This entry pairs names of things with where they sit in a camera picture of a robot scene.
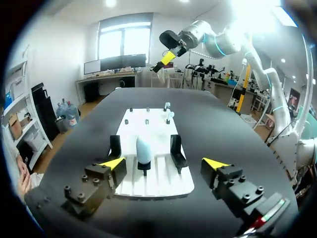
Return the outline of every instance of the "person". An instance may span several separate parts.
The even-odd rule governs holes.
[[[1,110],[1,122],[3,119],[3,108]],[[11,186],[16,195],[24,202],[24,195],[31,189],[37,187],[43,174],[30,174],[26,164],[13,143],[5,136],[4,126],[1,123],[2,149],[7,165],[7,170],[11,178]]]

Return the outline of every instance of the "wooden floor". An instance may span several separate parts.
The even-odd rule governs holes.
[[[79,110],[81,111],[81,119],[84,118],[88,113],[90,113],[95,106],[103,99],[104,97],[101,97],[99,100],[93,103],[85,103],[82,106],[79,107]],[[260,113],[255,112],[252,114],[252,117],[255,120],[258,120],[260,118]],[[46,168],[48,167],[51,159],[54,157],[55,153],[60,149],[62,144],[64,143],[67,136],[72,132],[72,130],[69,130],[65,134],[59,134],[53,141],[53,149],[50,149],[49,146],[46,147],[46,150],[42,153],[38,161],[36,162],[34,166],[34,171],[37,173],[44,173]],[[262,138],[262,140],[265,140],[266,137],[269,134],[269,130],[265,126],[258,126],[255,129],[255,132]]]

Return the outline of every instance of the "white peg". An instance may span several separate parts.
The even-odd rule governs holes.
[[[167,119],[166,119],[166,124],[169,124],[170,119],[173,118],[175,116],[174,112],[170,112],[168,113]]]
[[[139,135],[137,138],[137,158],[140,164],[148,164],[153,159],[151,138],[148,135]]]
[[[164,112],[166,112],[166,109],[167,109],[167,108],[170,108],[170,103],[169,103],[169,102],[165,103]]]

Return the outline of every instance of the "screw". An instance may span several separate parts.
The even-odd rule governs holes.
[[[94,178],[93,184],[94,186],[97,186],[99,184],[100,180],[98,178]]]
[[[246,177],[244,175],[242,175],[240,178],[239,178],[239,182],[244,182],[246,180]]]
[[[233,179],[230,179],[229,182],[228,182],[228,185],[229,185],[229,186],[233,186],[233,185],[234,185],[234,180],[233,180]]]
[[[79,193],[78,196],[77,196],[77,198],[78,198],[78,200],[79,200],[80,202],[82,202],[82,201],[84,200],[84,198],[85,198],[85,194]]]
[[[87,175],[82,175],[81,179],[82,179],[83,182],[87,182],[88,176]]]
[[[242,197],[242,200],[244,201],[248,201],[250,199],[250,195],[249,194],[244,194],[243,197]]]
[[[257,191],[256,191],[256,194],[261,194],[261,193],[263,193],[263,191],[264,191],[264,187],[263,186],[259,186]]]
[[[66,185],[66,186],[64,187],[64,192],[65,192],[65,193],[70,193],[70,192],[71,192],[70,186]]]

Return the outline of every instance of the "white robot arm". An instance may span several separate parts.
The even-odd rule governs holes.
[[[271,90],[270,102],[275,118],[275,138],[271,146],[278,154],[284,170],[287,172],[291,183],[295,185],[298,170],[314,164],[315,140],[300,140],[302,129],[293,129],[286,99],[281,87],[281,82],[274,68],[263,69],[261,59],[248,42],[243,33],[234,27],[224,29],[220,34],[215,34],[211,26],[205,21],[196,21],[183,29],[178,35],[172,31],[165,31],[160,35],[160,41],[170,50],[158,62],[153,71],[157,72],[163,65],[168,64],[175,57],[180,57],[187,51],[203,44],[203,49],[212,59],[220,59],[226,55],[245,50],[245,58],[253,70],[259,89]]]

